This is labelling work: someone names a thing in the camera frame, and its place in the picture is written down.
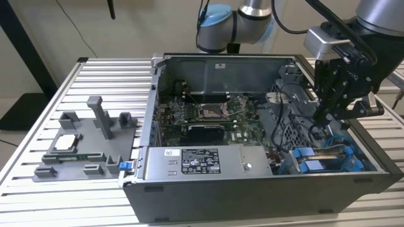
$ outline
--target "motherboard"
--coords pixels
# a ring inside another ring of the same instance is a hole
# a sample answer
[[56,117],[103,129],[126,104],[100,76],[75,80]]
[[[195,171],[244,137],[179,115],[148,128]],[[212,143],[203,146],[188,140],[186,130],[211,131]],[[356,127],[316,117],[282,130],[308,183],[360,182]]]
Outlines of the motherboard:
[[255,100],[242,95],[191,95],[160,100],[159,122],[166,147],[271,144]]

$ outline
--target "black stand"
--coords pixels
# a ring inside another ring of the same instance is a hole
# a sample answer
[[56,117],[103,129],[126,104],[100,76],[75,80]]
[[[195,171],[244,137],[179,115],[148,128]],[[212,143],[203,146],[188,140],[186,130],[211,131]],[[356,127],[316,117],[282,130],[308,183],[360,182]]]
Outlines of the black stand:
[[227,44],[227,53],[240,53],[240,44]]
[[38,120],[58,86],[8,0],[0,0],[0,26],[44,92],[24,94],[0,120],[0,130],[26,131]]

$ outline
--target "blue clip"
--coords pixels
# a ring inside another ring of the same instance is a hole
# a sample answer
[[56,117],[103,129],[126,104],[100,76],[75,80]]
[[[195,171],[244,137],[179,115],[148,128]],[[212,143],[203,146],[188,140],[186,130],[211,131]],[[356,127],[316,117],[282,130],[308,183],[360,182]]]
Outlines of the blue clip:
[[119,170],[120,171],[130,171],[130,170],[132,170],[132,162],[122,162],[119,164]]

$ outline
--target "metal slotted table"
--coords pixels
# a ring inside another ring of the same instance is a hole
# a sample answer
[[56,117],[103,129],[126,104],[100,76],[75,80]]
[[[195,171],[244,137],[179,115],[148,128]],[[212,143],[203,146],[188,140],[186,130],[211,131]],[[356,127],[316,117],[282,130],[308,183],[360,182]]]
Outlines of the metal slotted table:
[[[63,111],[94,117],[90,95],[103,96],[111,117],[131,112],[139,118],[132,154],[138,153],[151,86],[150,59],[90,59],[78,63],[47,109],[0,172],[0,227],[120,226],[139,223],[118,179],[34,183],[34,170],[59,130]],[[383,116],[360,123],[404,170],[404,120],[386,106]],[[363,196],[340,214],[178,224],[214,226],[400,226],[404,223],[404,180],[380,194]]]

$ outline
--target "power supply label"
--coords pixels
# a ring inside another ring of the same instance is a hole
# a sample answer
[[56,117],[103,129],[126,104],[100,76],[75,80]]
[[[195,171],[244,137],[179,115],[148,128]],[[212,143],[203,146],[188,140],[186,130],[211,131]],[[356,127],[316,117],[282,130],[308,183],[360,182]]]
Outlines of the power supply label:
[[183,174],[219,174],[220,160],[218,149],[183,149]]

